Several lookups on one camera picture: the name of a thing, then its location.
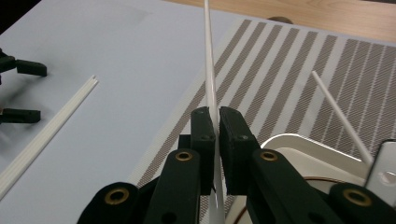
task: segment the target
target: white tray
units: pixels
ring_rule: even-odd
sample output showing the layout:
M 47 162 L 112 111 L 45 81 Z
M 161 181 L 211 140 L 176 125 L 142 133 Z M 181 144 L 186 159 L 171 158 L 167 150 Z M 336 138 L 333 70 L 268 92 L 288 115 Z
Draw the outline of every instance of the white tray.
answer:
M 360 160 L 295 133 L 274 136 L 264 142 L 262 148 L 282 153 L 302 176 L 327 177 L 362 186 L 369 171 Z M 326 190 L 329 186 L 314 187 Z M 246 197 L 235 198 L 226 224 L 234 223 L 245 204 Z M 237 223 L 251 223 L 248 212 Z

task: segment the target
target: wooden floor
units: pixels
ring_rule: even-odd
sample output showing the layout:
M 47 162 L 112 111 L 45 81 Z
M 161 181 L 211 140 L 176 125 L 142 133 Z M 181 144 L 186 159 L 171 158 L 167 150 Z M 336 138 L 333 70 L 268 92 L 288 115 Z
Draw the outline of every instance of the wooden floor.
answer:
M 202 7 L 204 0 L 167 0 Z M 396 5 L 359 0 L 212 0 L 212 9 L 396 43 Z

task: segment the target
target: white rod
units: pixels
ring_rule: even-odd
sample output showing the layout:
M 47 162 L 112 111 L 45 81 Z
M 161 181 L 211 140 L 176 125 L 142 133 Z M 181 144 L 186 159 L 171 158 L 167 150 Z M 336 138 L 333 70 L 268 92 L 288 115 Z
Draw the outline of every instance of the white rod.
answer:
M 76 111 L 82 101 L 88 96 L 97 79 L 91 77 L 67 104 L 55 115 L 44 129 L 30 142 L 30 144 L 15 158 L 15 160 L 0 174 L 0 201 L 29 168 L 52 137 L 62 128 L 70 116 Z
M 349 134 L 350 138 L 355 143 L 356 148 L 358 149 L 359 153 L 361 154 L 361 159 L 368 166 L 371 166 L 373 164 L 373 157 L 370 154 L 369 150 L 367 150 L 366 146 L 363 144 L 363 142 L 361 141 L 361 139 L 358 137 L 355 130 L 353 129 L 352 125 L 349 123 L 346 116 L 343 114 L 343 111 L 341 110 L 341 108 L 337 105 L 334 98 L 332 98 L 332 95 L 329 93 L 326 86 L 321 81 L 320 77 L 318 76 L 318 73 L 316 71 L 313 71 L 311 73 L 311 75 L 314 77 L 315 81 L 318 83 L 319 88 L 323 91 L 327 101 L 332 106 L 332 109 L 334 110 L 335 114 L 343 123 L 343 125 L 346 129 L 346 132 Z
M 224 200 L 221 181 L 221 166 L 219 155 L 219 119 L 218 102 L 216 97 L 216 80 L 213 65 L 212 33 L 210 25 L 209 0 L 205 0 L 205 65 L 206 65 L 206 105 L 209 106 L 210 118 L 216 135 L 215 167 L 212 190 L 209 197 L 209 223 L 222 224 L 225 222 Z

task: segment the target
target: striped mat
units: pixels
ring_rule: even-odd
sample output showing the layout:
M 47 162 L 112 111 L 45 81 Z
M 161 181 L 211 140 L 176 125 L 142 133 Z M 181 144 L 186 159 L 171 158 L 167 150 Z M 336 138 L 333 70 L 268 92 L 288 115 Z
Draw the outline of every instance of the striped mat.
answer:
M 274 23 L 237 22 L 215 50 L 219 105 L 238 109 L 259 143 L 298 133 L 359 158 L 359 152 L 310 76 L 316 70 L 375 155 L 396 133 L 396 48 Z M 190 112 L 205 105 L 205 76 L 192 83 L 130 181 L 141 187 L 161 173 L 164 159 L 190 133 Z M 233 197 L 226 197 L 226 209 Z M 208 223 L 202 197 L 201 223 Z

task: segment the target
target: white plastic strip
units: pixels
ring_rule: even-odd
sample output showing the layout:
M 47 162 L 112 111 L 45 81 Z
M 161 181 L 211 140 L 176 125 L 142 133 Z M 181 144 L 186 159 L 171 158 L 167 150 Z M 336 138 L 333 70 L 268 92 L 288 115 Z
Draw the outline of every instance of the white plastic strip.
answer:
M 314 77 L 315 81 L 318 83 L 318 86 L 323 91 L 323 94 L 325 95 L 329 104 L 332 106 L 332 109 L 334 110 L 335 114 L 341 120 L 341 123 L 343 123 L 344 128 L 346 129 L 346 132 L 349 134 L 353 143 L 355 143 L 356 148 L 361 154 L 361 159 L 363 160 L 364 163 L 366 163 L 370 167 L 373 164 L 373 157 L 370 154 L 369 150 L 367 150 L 366 146 L 363 144 L 363 142 L 361 141 L 361 139 L 358 137 L 355 130 L 353 129 L 352 125 L 349 123 L 346 116 L 343 114 L 341 108 L 337 105 L 334 98 L 332 98 L 332 95 L 329 93 L 326 86 L 321 81 L 320 77 L 318 76 L 318 73 L 316 71 L 313 71 L 311 75 Z
M 37 158 L 52 137 L 62 128 L 78 106 L 84 101 L 98 80 L 91 77 L 55 115 L 47 126 L 32 140 L 18 157 L 0 174 L 0 201 Z
M 214 190 L 209 197 L 209 223 L 222 224 L 225 222 L 224 200 L 221 181 L 221 166 L 219 155 L 219 119 L 218 101 L 216 96 L 216 80 L 213 64 L 212 32 L 210 25 L 209 0 L 205 0 L 205 61 L 206 61 L 206 102 L 209 106 L 210 118 L 212 118 L 213 129 L 216 135 L 215 144 L 215 167 L 214 167 Z

